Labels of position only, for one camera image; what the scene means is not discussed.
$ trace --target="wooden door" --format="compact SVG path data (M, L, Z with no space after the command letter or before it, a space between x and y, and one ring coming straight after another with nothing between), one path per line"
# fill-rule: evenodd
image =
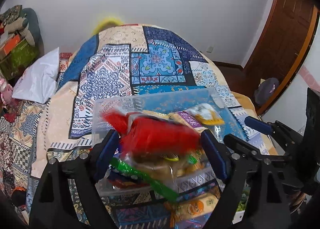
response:
M313 8L311 0L276 0L245 72L259 80L275 77L282 82L304 44Z

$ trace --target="dark brown floor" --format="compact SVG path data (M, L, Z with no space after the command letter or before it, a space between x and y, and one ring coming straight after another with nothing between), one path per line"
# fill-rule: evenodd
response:
M230 90L246 95L253 102L253 93L259 86L259 81L256 78L245 74L241 69L231 68L226 66L218 66L225 77Z

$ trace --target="patterned bedspread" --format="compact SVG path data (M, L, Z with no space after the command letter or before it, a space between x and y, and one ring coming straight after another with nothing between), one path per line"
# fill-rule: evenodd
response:
M92 107L96 99L205 87L215 87L242 135L262 154L268 154L260 133L244 124L247 113L220 70L188 42L155 26L109 28L91 37L74 54L60 55L58 91L45 105L24 101L13 125L0 119L0 187L8 196L16 186L28 188L30 212L47 159L74 159L91 147ZM183 181L181 191L192 194L193 189L199 190L213 179L212 171L206 170ZM69 183L78 218L87 223L74 181ZM160 199L154 192L130 197L102 198L119 226L141 227L139 219L148 217L149 222L157 221L158 228L164 227L168 213L159 208ZM148 205L135 207L132 203ZM135 222L128 220L133 213Z

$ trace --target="silver bolt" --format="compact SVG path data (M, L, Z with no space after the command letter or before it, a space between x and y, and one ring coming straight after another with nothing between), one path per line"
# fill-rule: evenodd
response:
M51 158L50 160L49 160L49 164L54 164L55 162L57 161L57 159L56 158Z
M233 153L233 154L231 155L231 157L232 157L233 159L239 159L239 158L240 158L240 155L237 154L237 153Z
M271 164L271 160L268 159L268 158L265 158L265 159L263 160L263 162L264 162L265 164L267 164L267 165L270 165L270 164Z
M81 158L81 159L86 159L88 156L89 156L88 153L82 153L82 154L80 154L80 158Z

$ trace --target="baseboard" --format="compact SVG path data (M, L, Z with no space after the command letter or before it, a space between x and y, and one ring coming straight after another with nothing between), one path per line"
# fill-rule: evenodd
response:
M230 63L216 62L216 61L213 61L213 62L216 66L224 66L224 67L237 68L237 69L243 70L243 67L241 65L234 65Z

